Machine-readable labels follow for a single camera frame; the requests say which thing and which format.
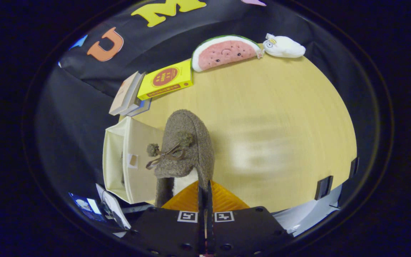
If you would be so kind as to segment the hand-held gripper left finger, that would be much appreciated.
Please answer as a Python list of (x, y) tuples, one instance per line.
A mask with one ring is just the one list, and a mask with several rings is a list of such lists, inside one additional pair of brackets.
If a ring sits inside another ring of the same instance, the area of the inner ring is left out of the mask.
[(203, 190), (195, 182), (168, 208), (150, 207), (131, 227), (131, 244), (148, 256), (200, 256), (207, 252)]

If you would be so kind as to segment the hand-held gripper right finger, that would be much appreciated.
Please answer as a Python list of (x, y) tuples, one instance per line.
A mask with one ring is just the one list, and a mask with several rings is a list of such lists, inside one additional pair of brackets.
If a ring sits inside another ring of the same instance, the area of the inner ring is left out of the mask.
[(268, 256), (293, 241), (267, 208), (238, 209), (242, 201), (210, 181), (205, 252), (211, 256)]

